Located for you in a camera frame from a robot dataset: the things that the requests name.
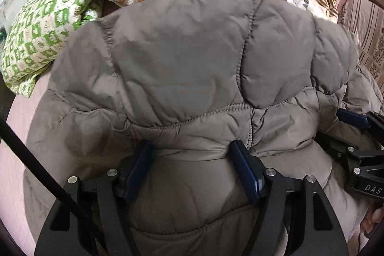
striped cushion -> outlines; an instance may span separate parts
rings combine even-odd
[[[339,23],[356,34],[360,44],[359,60],[384,94],[384,10],[369,0],[347,0]]]

black rod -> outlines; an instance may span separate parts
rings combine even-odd
[[[62,202],[85,226],[95,235],[101,245],[104,246],[104,238],[99,227],[95,225],[92,218],[76,203],[65,190],[53,179],[47,170],[28,150],[25,144],[13,132],[9,125],[0,117],[0,138],[9,146],[14,154],[23,162],[31,173],[48,189],[60,202]]]

green and white fabric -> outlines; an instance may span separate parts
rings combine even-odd
[[[28,0],[10,27],[1,56],[7,87],[30,97],[36,76],[64,48],[66,38],[101,16],[101,0]]]

metal screw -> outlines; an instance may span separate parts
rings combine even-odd
[[[77,177],[76,176],[71,176],[68,178],[68,183],[75,183],[77,181]]]
[[[268,175],[268,176],[275,176],[276,175],[276,170],[274,170],[273,168],[267,168],[265,170],[265,173]]]
[[[310,182],[310,183],[314,183],[316,181],[316,178],[312,175],[308,175],[307,176],[307,181]]]
[[[111,168],[110,170],[108,170],[107,172],[107,175],[109,177],[113,177],[113,176],[116,176],[118,174],[118,170],[117,169],[114,169],[114,168]]]

